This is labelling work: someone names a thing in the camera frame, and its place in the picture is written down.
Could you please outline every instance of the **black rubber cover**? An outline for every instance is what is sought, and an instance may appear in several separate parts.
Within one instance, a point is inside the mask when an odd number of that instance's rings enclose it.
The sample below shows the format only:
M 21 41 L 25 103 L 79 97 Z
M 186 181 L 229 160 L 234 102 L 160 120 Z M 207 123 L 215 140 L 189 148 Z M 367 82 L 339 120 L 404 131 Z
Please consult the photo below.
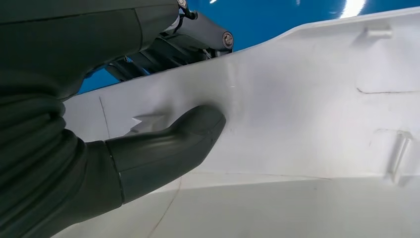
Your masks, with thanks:
M 65 12 L 70 2 L 1 1 L 0 18 L 19 14 L 16 9 L 32 12 L 33 4 L 44 6 L 36 7 L 39 11 L 57 7 Z M 77 93 L 88 72 L 146 48 L 178 16 L 176 0 L 106 2 L 118 10 L 99 11 L 101 1 L 78 0 L 73 7 L 80 11 L 85 7 L 88 14 L 0 23 L 0 88 L 68 98 Z M 135 7 L 121 9 L 125 2 Z
M 61 100 L 85 74 L 143 49 L 177 16 L 175 0 L 0 3 L 0 238 L 49 238 L 205 158 L 225 122 L 209 106 L 164 132 L 107 143 L 64 129 Z
M 158 133 L 106 142 L 120 174 L 124 202 L 175 180 L 199 165 L 222 132 L 226 119 L 212 106 L 198 106 Z

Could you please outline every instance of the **curved rubber arm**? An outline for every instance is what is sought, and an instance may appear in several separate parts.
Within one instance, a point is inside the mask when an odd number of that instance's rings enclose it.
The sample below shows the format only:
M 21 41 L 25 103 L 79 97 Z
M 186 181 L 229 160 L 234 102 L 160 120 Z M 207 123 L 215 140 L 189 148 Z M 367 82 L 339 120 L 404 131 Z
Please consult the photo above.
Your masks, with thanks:
M 226 118 L 212 106 L 195 107 L 168 129 L 106 142 L 130 202 L 187 173 L 204 160 Z

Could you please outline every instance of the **blue wall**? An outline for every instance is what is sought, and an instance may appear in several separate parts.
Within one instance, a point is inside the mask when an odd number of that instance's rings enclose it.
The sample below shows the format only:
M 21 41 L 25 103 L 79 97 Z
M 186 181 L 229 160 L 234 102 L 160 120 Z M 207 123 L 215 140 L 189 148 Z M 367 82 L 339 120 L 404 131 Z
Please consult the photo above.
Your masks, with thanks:
M 215 23 L 232 32 L 238 51 L 309 22 L 339 18 L 346 6 L 364 6 L 359 14 L 420 6 L 420 0 L 187 0 Z M 85 79 L 80 93 L 117 83 L 104 69 Z

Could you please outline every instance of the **bolt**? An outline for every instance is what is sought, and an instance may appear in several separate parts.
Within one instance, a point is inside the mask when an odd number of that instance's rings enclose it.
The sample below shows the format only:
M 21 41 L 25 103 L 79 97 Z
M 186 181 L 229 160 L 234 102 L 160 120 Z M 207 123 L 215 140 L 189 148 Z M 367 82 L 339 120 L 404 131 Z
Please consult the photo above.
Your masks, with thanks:
M 230 33 L 225 32 L 223 35 L 223 42 L 227 48 L 231 48 L 233 45 L 233 37 Z
M 186 3 L 187 2 L 185 0 L 178 0 L 178 4 L 183 6 L 183 7 L 185 7 Z

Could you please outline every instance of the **scratch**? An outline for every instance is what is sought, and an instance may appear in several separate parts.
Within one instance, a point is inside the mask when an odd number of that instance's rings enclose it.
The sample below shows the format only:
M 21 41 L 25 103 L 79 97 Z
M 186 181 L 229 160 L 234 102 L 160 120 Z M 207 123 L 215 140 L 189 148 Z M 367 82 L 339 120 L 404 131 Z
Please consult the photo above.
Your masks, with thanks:
M 99 96 L 99 102 L 101 103 L 102 112 L 103 112 L 103 114 L 104 114 L 104 118 L 105 118 L 105 125 L 106 125 L 106 130 L 107 130 L 107 132 L 108 132 L 108 139 L 110 139 L 110 137 L 109 137 L 109 127 L 108 127 L 108 122 L 106 121 L 106 116 L 105 116 L 104 105 L 102 104 L 102 99 L 101 99 L 101 97 L 100 97 L 100 96 Z
M 418 93 L 419 91 L 405 91 L 405 92 L 371 92 L 371 93 L 367 93 L 362 91 L 360 88 L 356 87 L 357 91 L 359 93 L 363 93 L 363 94 L 403 94 L 403 93 Z
M 394 130 L 394 129 L 385 129 L 385 128 L 378 128 L 376 130 L 373 131 L 373 133 L 378 133 L 378 132 L 397 132 L 398 130 Z
M 248 173 L 211 173 L 211 172 L 203 172 L 203 173 L 190 173 L 190 174 L 213 174 L 213 175 L 263 175 L 263 176 L 278 176 L 278 177 L 289 177 L 289 178 L 306 178 L 306 179 L 323 179 L 328 181 L 333 181 L 330 178 L 323 178 L 323 177 L 315 177 L 315 176 L 302 176 L 302 175 L 274 175 L 274 174 L 248 174 Z
M 179 193 L 179 190 L 181 190 L 181 183 L 182 183 L 182 177 L 179 178 L 179 185 L 178 185 L 178 189 L 175 192 L 175 195 L 173 196 L 171 202 L 169 203 L 168 207 L 166 208 L 165 212 L 163 213 L 162 217 L 160 218 L 160 220 L 156 223 L 156 226 L 153 227 L 152 231 L 150 231 L 149 235 L 147 236 L 147 238 L 152 237 L 153 233 L 155 232 L 156 228 L 159 226 L 159 224 L 161 223 L 161 221 L 163 220 L 163 218 L 165 217 L 166 213 L 168 212 L 169 208 L 171 207 L 173 201 L 175 200 L 176 196 Z

